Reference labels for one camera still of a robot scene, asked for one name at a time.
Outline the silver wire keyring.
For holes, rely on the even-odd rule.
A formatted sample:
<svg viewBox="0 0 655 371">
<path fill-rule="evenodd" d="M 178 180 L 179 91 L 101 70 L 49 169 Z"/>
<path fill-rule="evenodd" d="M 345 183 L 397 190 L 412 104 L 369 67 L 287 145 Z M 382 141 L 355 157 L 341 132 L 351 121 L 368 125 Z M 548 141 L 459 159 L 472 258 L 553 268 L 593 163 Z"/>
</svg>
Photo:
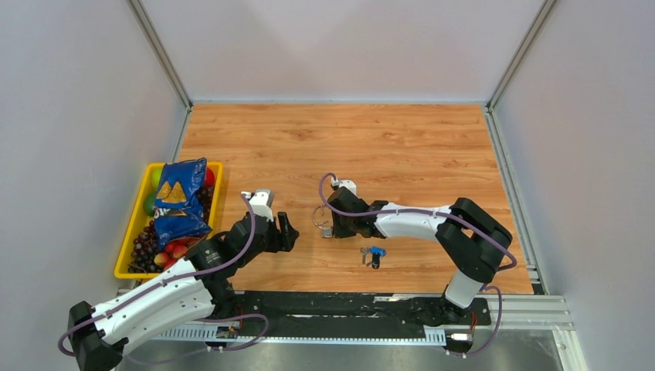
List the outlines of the silver wire keyring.
<svg viewBox="0 0 655 371">
<path fill-rule="evenodd" d="M 325 211 L 325 206 L 319 205 L 312 212 L 312 222 L 320 230 L 321 237 L 323 239 L 330 239 L 333 237 L 333 226 L 331 222 L 327 220 Z"/>
</svg>

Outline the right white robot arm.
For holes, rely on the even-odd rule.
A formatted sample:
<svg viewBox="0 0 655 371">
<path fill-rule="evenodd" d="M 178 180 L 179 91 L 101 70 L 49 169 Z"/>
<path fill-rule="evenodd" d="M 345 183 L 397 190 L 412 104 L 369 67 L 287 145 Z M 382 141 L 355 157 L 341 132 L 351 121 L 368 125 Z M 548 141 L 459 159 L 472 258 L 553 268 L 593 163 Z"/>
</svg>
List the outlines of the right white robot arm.
<svg viewBox="0 0 655 371">
<path fill-rule="evenodd" d="M 332 212 L 337 238 L 411 237 L 439 243 L 456 266 L 440 303 L 444 318 L 450 322 L 469 316 L 480 290 L 498 271 L 517 263 L 509 251 L 513 241 L 509 230 L 468 198 L 433 208 L 388 201 L 368 204 L 349 188 L 339 186 L 322 201 Z"/>
</svg>

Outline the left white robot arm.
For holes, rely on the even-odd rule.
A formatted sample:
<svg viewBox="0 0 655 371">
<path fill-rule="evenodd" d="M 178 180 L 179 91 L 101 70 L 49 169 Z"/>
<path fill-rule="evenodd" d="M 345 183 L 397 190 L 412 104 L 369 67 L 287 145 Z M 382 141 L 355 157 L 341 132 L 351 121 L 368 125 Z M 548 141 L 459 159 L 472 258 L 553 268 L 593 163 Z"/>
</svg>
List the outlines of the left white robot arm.
<svg viewBox="0 0 655 371">
<path fill-rule="evenodd" d="M 170 328 L 204 318 L 226 320 L 237 313 L 229 279 L 261 253 L 291 251 L 299 236 L 284 212 L 272 220 L 246 214 L 138 288 L 98 305 L 74 305 L 59 350 L 65 352 L 68 341 L 81 370 L 110 370 Z"/>
</svg>

